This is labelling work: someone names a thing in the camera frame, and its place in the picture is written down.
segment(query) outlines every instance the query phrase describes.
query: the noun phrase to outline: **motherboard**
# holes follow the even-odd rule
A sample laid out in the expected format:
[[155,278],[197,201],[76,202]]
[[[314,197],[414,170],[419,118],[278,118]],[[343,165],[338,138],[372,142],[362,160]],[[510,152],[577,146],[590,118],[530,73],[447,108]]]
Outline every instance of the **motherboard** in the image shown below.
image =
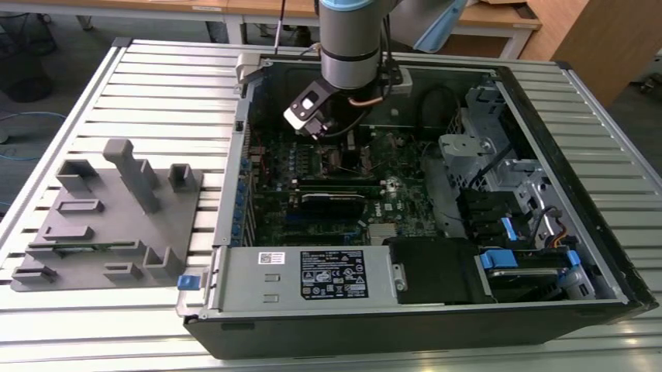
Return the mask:
[[420,169],[434,143],[396,129],[358,133],[340,143],[255,133],[256,246],[380,245],[439,234]]

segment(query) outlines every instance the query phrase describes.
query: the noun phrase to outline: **green circuit board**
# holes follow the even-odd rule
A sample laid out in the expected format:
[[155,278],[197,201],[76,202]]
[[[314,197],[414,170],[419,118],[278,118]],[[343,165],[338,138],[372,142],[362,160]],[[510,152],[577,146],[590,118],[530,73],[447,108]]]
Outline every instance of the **green circuit board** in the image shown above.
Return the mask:
[[[258,174],[254,208],[256,246],[359,246],[370,226],[392,225],[398,236],[436,236],[420,158],[430,143],[411,134],[374,130],[354,167],[342,167],[335,145],[263,135],[251,144]],[[350,219],[292,219],[303,195],[360,195],[363,210]]]

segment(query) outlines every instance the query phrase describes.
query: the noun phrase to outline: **white label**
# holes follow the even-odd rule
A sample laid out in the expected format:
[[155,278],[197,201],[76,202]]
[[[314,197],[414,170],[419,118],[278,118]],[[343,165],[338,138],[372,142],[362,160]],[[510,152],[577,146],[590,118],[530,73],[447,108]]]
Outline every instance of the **white label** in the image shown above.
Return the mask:
[[222,12],[223,10],[218,6],[193,6],[193,10],[206,10],[208,12]]
[[259,265],[284,265],[286,253],[284,252],[260,252],[258,257]]
[[537,25],[524,25],[524,24],[520,24],[520,23],[515,23],[512,25],[512,27],[515,27],[516,29],[537,29],[538,28]]

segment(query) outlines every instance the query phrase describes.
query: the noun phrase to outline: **blue cable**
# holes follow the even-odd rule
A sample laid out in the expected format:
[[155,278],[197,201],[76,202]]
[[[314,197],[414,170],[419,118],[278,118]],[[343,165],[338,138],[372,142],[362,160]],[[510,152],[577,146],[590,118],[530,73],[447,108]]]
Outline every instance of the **blue cable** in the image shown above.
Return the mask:
[[16,160],[16,161],[31,161],[31,160],[37,160],[41,157],[8,157],[5,155],[0,155],[0,159],[4,160]]
[[[57,114],[56,112],[32,111],[32,112],[19,112],[17,114],[11,114],[8,116],[4,116],[0,118],[0,122],[3,120],[16,118],[17,116],[24,116],[24,115],[56,116],[60,119],[67,120],[67,117],[63,114]],[[5,155],[0,155],[0,159],[4,159],[4,160],[31,161],[31,160],[37,160],[39,158],[40,157],[8,157]]]
[[44,116],[56,116],[60,119],[67,119],[67,117],[63,114],[57,114],[56,112],[45,112],[45,111],[32,111],[32,112],[19,112],[17,114],[11,114],[7,115],[5,117],[0,118],[0,122],[3,120],[11,119],[16,116],[24,116],[24,115],[44,115]]

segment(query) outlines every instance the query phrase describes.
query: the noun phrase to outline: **metal workbench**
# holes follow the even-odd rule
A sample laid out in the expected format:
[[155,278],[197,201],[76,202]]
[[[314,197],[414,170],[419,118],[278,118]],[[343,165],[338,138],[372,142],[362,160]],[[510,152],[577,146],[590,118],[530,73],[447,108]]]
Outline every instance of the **metal workbench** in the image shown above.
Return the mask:
[[[57,166],[63,159],[109,166],[101,157],[108,137],[131,138],[136,157],[149,159],[153,168],[188,163],[204,170],[187,264],[210,263],[238,99],[234,67],[247,50],[260,47],[135,40],[129,47],[111,49],[0,225],[0,363],[21,362],[0,365],[0,370],[659,370],[661,309],[617,325],[582,329],[542,346],[224,362],[207,354],[181,326],[176,288],[11,290],[12,271],[57,193]],[[659,177],[571,71],[546,62],[498,63],[512,69],[661,301]],[[193,292],[185,302],[199,305],[202,294]]]

